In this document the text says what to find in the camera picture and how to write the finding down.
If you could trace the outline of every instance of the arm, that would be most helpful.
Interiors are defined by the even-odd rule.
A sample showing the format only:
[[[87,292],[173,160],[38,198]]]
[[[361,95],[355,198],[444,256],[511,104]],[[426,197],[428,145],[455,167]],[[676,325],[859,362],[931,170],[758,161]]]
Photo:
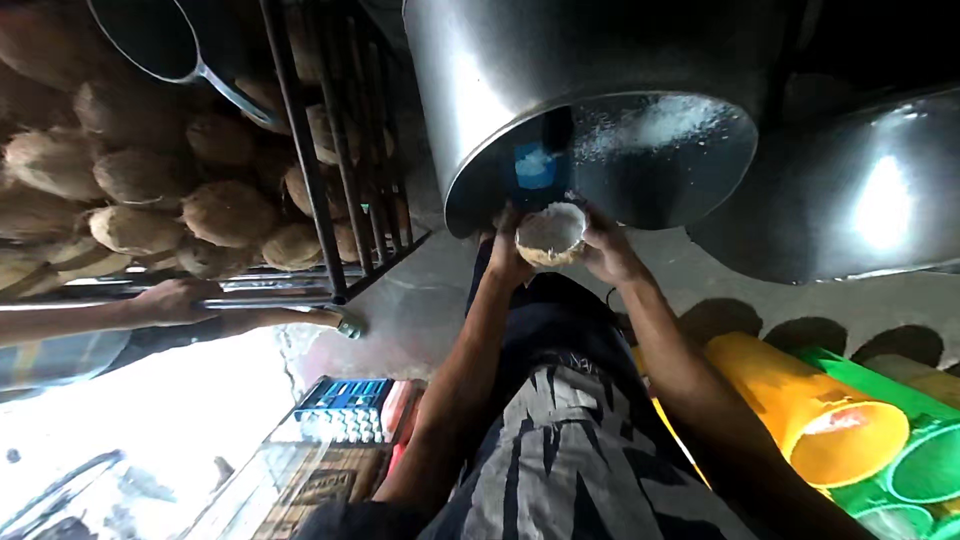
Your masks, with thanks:
[[[220,294],[216,282],[168,280],[136,298],[102,306],[4,311],[0,312],[0,347],[89,331],[195,323],[216,316],[216,312],[194,304]]]
[[[464,460],[482,435],[514,289],[533,269],[516,252],[516,219],[498,231],[490,264],[453,350],[420,401],[410,444],[374,501],[432,517],[446,503]]]
[[[650,381],[710,485],[783,538],[873,538],[796,474],[746,402],[686,341],[623,233],[591,216],[586,237],[587,265],[623,298]]]

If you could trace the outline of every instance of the green container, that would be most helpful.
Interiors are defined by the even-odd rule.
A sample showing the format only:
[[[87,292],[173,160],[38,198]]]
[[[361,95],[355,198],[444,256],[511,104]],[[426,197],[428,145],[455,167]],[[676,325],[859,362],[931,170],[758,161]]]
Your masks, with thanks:
[[[834,379],[895,405],[910,420],[903,451],[877,474],[881,485],[908,503],[960,497],[960,410],[820,348],[794,354]]]
[[[873,476],[853,485],[829,490],[833,501],[880,540],[926,538],[933,516],[917,504],[891,495]]]

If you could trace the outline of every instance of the coconut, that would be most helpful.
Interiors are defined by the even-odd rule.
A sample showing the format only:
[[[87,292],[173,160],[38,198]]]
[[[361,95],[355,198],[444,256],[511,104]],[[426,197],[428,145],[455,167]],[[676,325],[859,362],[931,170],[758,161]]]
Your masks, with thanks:
[[[340,164],[337,152],[333,147],[333,133],[330,131],[330,121],[326,115],[326,106],[323,104],[306,108],[306,119],[310,124],[310,133],[313,135],[313,149],[317,159],[328,164]],[[360,160],[360,128],[349,116],[343,115],[347,127],[347,141],[350,147],[350,159],[356,163]]]
[[[106,197],[90,172],[89,148],[80,130],[15,135],[4,152],[7,171],[30,187],[73,201]]]
[[[93,176],[116,202],[144,209],[177,209],[197,184],[194,171],[181,160],[137,149],[99,158]]]
[[[254,81],[252,79],[237,79],[238,88],[247,93],[260,107],[271,110],[279,123],[269,124],[260,120],[256,116],[243,111],[243,115],[253,121],[254,124],[265,130],[270,130],[275,134],[289,135],[290,122],[287,120],[287,109],[283,104],[283,92],[280,91],[280,85],[273,81]]]
[[[27,79],[0,63],[0,122],[16,127],[46,130],[76,124],[70,95]]]
[[[235,180],[204,184],[183,200],[183,220],[212,244],[245,248],[258,244],[276,223],[276,210],[256,189]]]
[[[186,129],[193,153],[204,161],[246,165],[253,159],[253,135],[247,127],[221,114],[200,114]]]
[[[0,300],[31,296],[59,286],[57,272],[43,260],[15,250],[0,250]]]
[[[95,36],[57,1],[10,2],[0,13],[0,60],[21,75],[73,91],[97,71]]]
[[[191,238],[177,249],[180,267],[201,280],[225,280],[243,274],[253,263],[254,251],[215,246]]]
[[[516,249],[535,266],[570,264],[583,252],[587,215],[576,205],[553,203],[527,214],[516,228]]]
[[[0,187],[0,238],[46,241],[69,238],[84,211],[56,195],[11,182]]]
[[[294,272],[320,264],[324,250],[312,226],[295,223],[270,236],[263,245],[263,258],[277,270]]]
[[[173,153],[183,146],[179,109],[146,83],[84,83],[74,96],[73,111],[84,131],[108,149],[136,146]]]
[[[353,229],[346,223],[334,223],[333,234],[337,238],[337,252],[343,262],[360,260],[360,250],[357,249],[356,237]]]
[[[112,252],[89,236],[54,245],[45,250],[44,258],[64,283],[123,272],[132,259]]]
[[[326,171],[334,171],[334,169],[321,165],[321,174]],[[306,193],[306,182],[303,180],[303,171],[300,166],[290,167],[287,174],[283,176],[283,182],[287,186],[290,199],[297,205],[297,208],[306,215],[313,217],[313,209],[310,208],[310,196]],[[327,178],[326,207],[330,210],[330,219],[349,217],[347,200],[343,197],[343,189],[338,192],[336,188],[331,187],[330,182],[340,182],[340,179]]]
[[[143,256],[172,250],[183,237],[183,226],[161,213],[109,207],[93,212],[90,233],[111,250]]]

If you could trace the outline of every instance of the gray floor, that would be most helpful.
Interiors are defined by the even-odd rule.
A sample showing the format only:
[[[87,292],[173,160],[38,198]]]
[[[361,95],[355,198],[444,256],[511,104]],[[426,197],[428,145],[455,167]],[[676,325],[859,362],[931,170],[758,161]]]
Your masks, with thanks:
[[[416,86],[408,78],[394,88],[399,89],[400,150],[407,165],[413,220],[421,231],[435,233],[349,304],[370,323],[365,339],[348,342],[334,332],[317,338],[297,365],[305,380],[324,374],[429,379],[463,324],[475,243],[445,231]],[[927,363],[946,368],[960,356],[960,276],[920,272],[856,282],[781,285],[734,273],[691,243],[682,229],[631,231],[630,238],[678,314],[704,300],[735,299],[762,319],[761,335],[786,321],[823,317],[842,327],[834,330],[841,333],[839,348],[847,356],[882,331],[921,325],[943,339],[942,354]],[[581,266],[563,272],[601,297],[610,289]],[[623,308],[615,294],[611,306]],[[740,308],[749,310],[742,304]]]

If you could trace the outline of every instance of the hand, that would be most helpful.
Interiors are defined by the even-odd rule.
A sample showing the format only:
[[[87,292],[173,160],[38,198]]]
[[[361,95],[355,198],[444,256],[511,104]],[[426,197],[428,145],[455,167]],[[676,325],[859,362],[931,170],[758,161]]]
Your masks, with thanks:
[[[600,281],[615,287],[653,281],[650,271],[640,262],[620,227],[596,211],[588,212],[584,240],[587,243],[584,263]]]
[[[516,226],[522,217],[508,203],[497,218],[496,238],[493,240],[490,264],[487,265],[487,272],[494,272],[511,291],[534,275],[534,267],[516,250]]]
[[[216,282],[167,280],[123,302],[139,326],[173,327],[216,317],[216,311],[200,307],[199,303],[222,294],[223,290]]]

